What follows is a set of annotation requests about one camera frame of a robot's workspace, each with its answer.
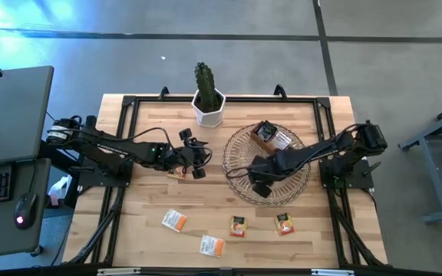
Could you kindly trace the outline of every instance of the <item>wooden tabletop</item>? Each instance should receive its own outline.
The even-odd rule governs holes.
[[[115,134],[122,94],[105,94],[97,129]],[[349,97],[330,97],[337,132],[354,123]],[[126,119],[129,129],[131,112]],[[131,185],[126,190],[115,249],[114,266],[142,267],[232,267],[232,268],[336,268],[335,241],[328,198],[321,188],[318,166],[312,163],[312,177],[304,192],[279,207],[246,202],[227,184],[222,171],[223,148],[238,129],[260,120],[281,124],[296,133],[305,145],[318,142],[313,108],[307,103],[226,103],[223,123],[215,129],[197,125],[190,103],[143,102],[136,133],[151,127],[165,128],[174,146],[182,143],[178,133],[189,127],[199,140],[208,141],[213,158],[207,176],[193,180],[166,177],[166,173],[134,164]],[[152,131],[138,141],[165,141],[161,131]],[[65,247],[63,261],[73,258],[97,227],[104,189],[95,187],[79,197]],[[380,227],[373,202],[361,190],[349,190],[356,232],[375,256],[386,262]],[[187,216],[181,233],[161,225],[168,209]],[[289,212],[295,233],[279,236],[274,215]],[[229,236],[229,218],[248,220],[245,238]],[[106,251],[108,231],[102,246]],[[221,258],[201,255],[203,235],[225,240]],[[350,260],[347,235],[342,236]]]

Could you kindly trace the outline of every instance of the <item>computer mouse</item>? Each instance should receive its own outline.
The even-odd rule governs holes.
[[[20,197],[15,206],[15,225],[18,229],[30,228],[35,222],[38,196],[27,192]]]

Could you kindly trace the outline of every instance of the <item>wire basket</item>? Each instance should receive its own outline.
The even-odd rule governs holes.
[[[257,125],[257,123],[254,123],[245,126],[229,138],[223,152],[223,169],[225,174],[231,169],[250,166],[255,156],[269,156],[264,149],[250,138],[250,132]],[[275,123],[274,125],[291,139],[290,146],[293,149],[297,150],[305,147],[303,142],[291,130]],[[282,181],[274,182],[270,187],[272,192],[267,198],[261,197],[261,195],[252,190],[252,184],[250,184],[248,176],[228,179],[228,182],[231,188],[246,201],[258,205],[282,205],[295,199],[303,192],[310,177],[310,172],[311,167],[308,163],[294,175]],[[241,176],[243,174],[246,174],[244,169],[233,172],[231,175]]]

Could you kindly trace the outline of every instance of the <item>white hexagonal pot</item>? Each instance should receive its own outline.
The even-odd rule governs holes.
[[[193,96],[192,107],[194,112],[196,113],[197,123],[199,123],[202,127],[217,127],[223,121],[223,111],[224,104],[226,102],[226,97],[219,92],[216,88],[214,90],[218,93],[218,95],[223,99],[223,103],[221,104],[221,108],[214,112],[204,113],[199,110],[194,104],[197,99],[197,95],[199,95],[199,91],[196,91],[196,94]]]

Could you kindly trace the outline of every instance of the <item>cable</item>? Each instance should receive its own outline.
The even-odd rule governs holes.
[[[53,121],[55,121],[55,119],[54,119],[54,117],[52,116],[52,115],[50,115],[50,113],[49,112],[47,112],[47,111],[45,111],[45,113],[53,120]]]
[[[50,132],[66,133],[66,132],[68,132],[68,131],[71,131],[71,132],[79,132],[79,133],[86,133],[86,134],[88,134],[88,135],[91,135],[91,136],[94,136],[94,137],[97,137],[97,138],[100,138],[100,139],[103,139],[103,140],[109,140],[109,141],[114,141],[114,142],[123,142],[123,141],[133,140],[134,138],[137,138],[137,137],[139,137],[139,136],[141,136],[141,135],[143,135],[143,134],[149,133],[149,132],[152,131],[152,130],[161,130],[161,131],[163,131],[163,133],[165,134],[165,137],[167,138],[167,142],[168,142],[168,145],[170,146],[170,148],[171,148],[175,153],[178,153],[179,155],[181,155],[181,156],[182,156],[187,162],[189,162],[190,165],[193,166],[193,167],[202,167],[202,166],[205,166],[205,165],[211,160],[211,158],[213,157],[213,151],[212,151],[210,148],[208,148],[208,147],[205,147],[205,146],[188,146],[188,147],[190,147],[190,148],[205,149],[205,150],[208,150],[208,151],[210,152],[210,155],[209,155],[207,161],[205,161],[202,165],[194,165],[194,163],[193,163],[192,161],[190,161],[190,160],[189,160],[188,158],[186,158],[181,152],[177,151],[177,150],[175,149],[175,147],[173,147],[173,144],[172,144],[172,142],[170,141],[170,137],[168,136],[168,132],[167,132],[164,128],[162,128],[162,127],[152,127],[152,128],[150,128],[150,129],[148,129],[148,130],[145,130],[145,131],[143,131],[143,132],[141,132],[141,133],[139,133],[139,134],[136,134],[136,135],[134,135],[134,136],[132,136],[132,137],[129,137],[129,138],[110,138],[110,137],[103,137],[103,136],[101,136],[101,135],[92,134],[92,133],[89,133],[89,132],[84,131],[84,130],[73,130],[73,129],[67,129],[67,130],[48,130],[47,132],[48,132],[48,133],[50,133]],[[66,144],[70,143],[71,141],[72,141],[72,140],[67,141],[67,142],[65,142],[65,143],[62,143],[62,144],[59,145],[59,146],[66,145]]]
[[[104,136],[102,136],[102,135],[97,135],[97,134],[94,134],[94,133],[89,133],[88,131],[84,131],[84,130],[76,130],[76,129],[66,129],[66,130],[47,130],[47,133],[50,133],[50,132],[59,132],[59,133],[78,132],[78,133],[86,133],[86,134],[88,134],[88,135],[90,135],[90,136],[94,136],[94,137],[97,137],[97,138],[100,138],[100,139],[103,139],[103,140],[114,141],[114,142],[124,142],[124,141],[130,141],[130,140],[133,140],[133,139],[135,139],[135,138],[138,138],[139,136],[141,136],[141,135],[143,135],[143,134],[146,134],[146,133],[149,133],[149,132],[152,131],[152,130],[161,130],[161,131],[163,131],[163,133],[165,133],[165,136],[167,137],[168,144],[173,148],[172,142],[170,141],[170,137],[168,136],[167,131],[166,131],[164,128],[162,128],[162,127],[152,127],[152,128],[150,128],[150,129],[148,129],[148,130],[143,131],[142,133],[136,134],[136,135],[134,135],[134,136],[132,136],[132,137],[128,137],[128,138],[110,138],[110,137],[104,137]]]
[[[35,173],[37,172],[37,166],[35,165],[34,160],[34,173],[31,175],[30,188],[28,188],[28,192],[31,192],[31,187],[34,185]]]
[[[211,161],[211,158],[213,158],[213,150],[208,148],[208,147],[205,147],[205,146],[188,146],[188,147],[191,148],[191,149],[203,149],[203,150],[207,150],[209,152],[209,157],[207,157],[207,160],[204,161],[204,163],[202,163],[201,165],[194,165],[194,164],[192,164],[192,166],[194,166],[194,167],[196,167],[196,166],[197,167],[203,167],[203,166],[207,165],[207,163],[209,161]]]
[[[62,245],[64,245],[64,240],[66,239],[66,235],[68,234],[69,229],[71,229],[71,224],[72,224],[72,220],[71,220],[71,222],[69,222],[68,229],[66,229],[66,232],[64,233],[64,237],[62,238],[61,245],[59,245],[58,253],[55,255],[54,260],[52,260],[51,266],[54,266],[55,261],[58,259],[59,253],[61,253]]]
[[[78,158],[74,157],[72,154],[70,154],[67,150],[63,149],[63,151],[69,156],[69,158],[73,159],[76,162],[78,161]]]
[[[369,196],[371,197],[371,199],[373,200],[374,203],[374,210],[378,210],[378,206],[376,205],[376,200],[374,199],[374,196],[372,193],[370,193],[367,189],[362,189],[365,193],[369,194]]]
[[[81,116],[79,115],[74,115],[73,117],[71,117],[71,120],[74,120],[76,122],[76,118],[79,119],[79,121],[77,122],[80,126],[82,126],[82,122],[83,122],[83,118],[81,118]]]
[[[353,123],[352,125],[345,127],[339,134],[337,134],[337,136],[335,137],[334,143],[337,143],[341,139],[342,134],[344,132],[348,131],[349,129],[351,129],[352,127],[360,127],[360,126],[364,126],[364,125],[367,125],[367,124],[366,123]],[[267,172],[257,172],[257,171],[253,171],[253,172],[261,174],[261,175],[264,175],[264,176],[271,176],[271,177],[284,177],[284,178],[290,177],[290,176],[294,175],[295,173],[297,173],[308,161],[310,161],[311,158],[313,158],[315,155],[319,154],[322,150],[326,150],[330,146],[332,146],[332,145],[329,144],[329,145],[327,145],[327,146],[317,150],[316,152],[314,152],[312,155],[310,155],[310,157],[308,157],[305,161],[301,162],[301,164],[296,169],[294,169],[291,173],[289,173],[289,174],[286,174],[286,175],[275,175],[275,174],[267,173]],[[229,174],[232,173],[233,171],[240,170],[240,169],[247,169],[248,171],[250,171],[253,168],[251,166],[246,166],[246,167],[232,169],[232,170],[230,170],[230,171],[228,171],[226,173],[226,178],[234,179],[234,178],[244,177],[244,176],[247,176],[249,174],[249,172],[247,172],[247,174],[243,174],[241,176],[229,176]]]

